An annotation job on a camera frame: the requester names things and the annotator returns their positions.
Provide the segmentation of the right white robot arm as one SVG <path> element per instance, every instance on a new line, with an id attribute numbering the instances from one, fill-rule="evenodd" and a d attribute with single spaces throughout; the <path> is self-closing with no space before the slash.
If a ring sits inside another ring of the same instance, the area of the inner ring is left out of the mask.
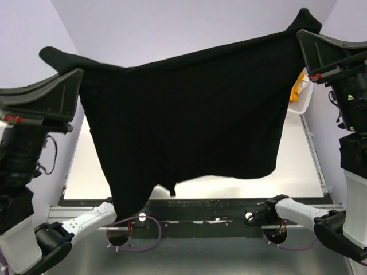
<path id="1" fill-rule="evenodd" d="M 347 42 L 306 30 L 297 32 L 309 79 L 331 88 L 339 109 L 341 168 L 347 185 L 346 210 L 324 210 L 278 195 L 264 203 L 264 219 L 295 222 L 326 248 L 354 261 L 366 260 L 366 42 Z"/>

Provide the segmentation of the black t-shirt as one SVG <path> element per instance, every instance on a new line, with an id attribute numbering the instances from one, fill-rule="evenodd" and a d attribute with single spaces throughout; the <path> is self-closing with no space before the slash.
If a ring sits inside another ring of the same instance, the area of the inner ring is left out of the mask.
<path id="1" fill-rule="evenodd" d="M 59 74 L 83 70 L 79 96 L 118 217 L 144 208 L 153 188 L 207 175 L 271 174 L 291 89 L 304 68 L 296 34 L 322 24 L 300 9 L 284 31 L 123 68 L 52 46 Z"/>

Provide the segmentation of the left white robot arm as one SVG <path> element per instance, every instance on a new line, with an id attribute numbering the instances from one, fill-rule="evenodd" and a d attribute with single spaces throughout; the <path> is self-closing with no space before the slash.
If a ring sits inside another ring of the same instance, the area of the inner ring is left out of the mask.
<path id="1" fill-rule="evenodd" d="M 34 223 L 29 183 L 46 173 L 40 157 L 54 133 L 72 132 L 83 70 L 56 74 L 35 84 L 1 89 L 1 264 L 14 274 L 43 274 L 74 244 L 99 229 L 126 222 L 110 201 L 61 222 Z"/>

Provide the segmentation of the yellow t-shirt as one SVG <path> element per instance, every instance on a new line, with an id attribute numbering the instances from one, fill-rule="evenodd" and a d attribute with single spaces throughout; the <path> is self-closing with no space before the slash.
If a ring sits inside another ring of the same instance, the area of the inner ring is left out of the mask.
<path id="1" fill-rule="evenodd" d="M 307 77 L 305 75 L 304 72 L 300 73 L 300 75 L 298 76 L 295 84 L 293 85 L 292 89 L 291 89 L 291 94 L 290 94 L 290 102 L 293 101 L 297 101 L 298 100 L 298 96 L 301 93 L 301 91 L 303 91 L 304 87 L 308 84 L 307 82 Z"/>

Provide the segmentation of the black mounting base plate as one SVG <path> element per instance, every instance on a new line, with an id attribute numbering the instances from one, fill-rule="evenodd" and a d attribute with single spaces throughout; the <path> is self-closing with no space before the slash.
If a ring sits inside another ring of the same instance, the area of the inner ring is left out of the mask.
<path id="1" fill-rule="evenodd" d="M 260 238 L 262 227 L 282 224 L 262 198 L 150 200 L 142 213 L 159 222 L 163 239 Z"/>

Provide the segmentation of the aluminium extrusion rail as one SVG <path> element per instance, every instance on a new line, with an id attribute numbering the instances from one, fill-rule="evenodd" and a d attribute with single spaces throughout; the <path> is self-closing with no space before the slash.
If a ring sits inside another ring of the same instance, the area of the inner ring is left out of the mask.
<path id="1" fill-rule="evenodd" d="M 93 209 L 94 207 L 51 207 L 47 217 L 47 222 L 53 223 L 74 219 Z"/>

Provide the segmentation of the white plastic laundry basket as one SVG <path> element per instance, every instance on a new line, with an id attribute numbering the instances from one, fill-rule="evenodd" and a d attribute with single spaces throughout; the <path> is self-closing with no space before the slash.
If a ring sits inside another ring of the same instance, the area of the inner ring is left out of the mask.
<path id="1" fill-rule="evenodd" d="M 310 81 L 307 75 L 306 68 L 304 68 L 302 72 L 305 73 L 308 84 L 304 87 L 303 91 L 301 91 L 301 93 L 299 94 L 298 100 L 289 102 L 289 105 L 288 105 L 288 111 L 295 113 L 297 115 L 302 115 L 306 112 L 309 106 L 310 100 L 311 100 L 311 95 L 313 93 L 313 87 L 314 87 L 314 84 Z"/>

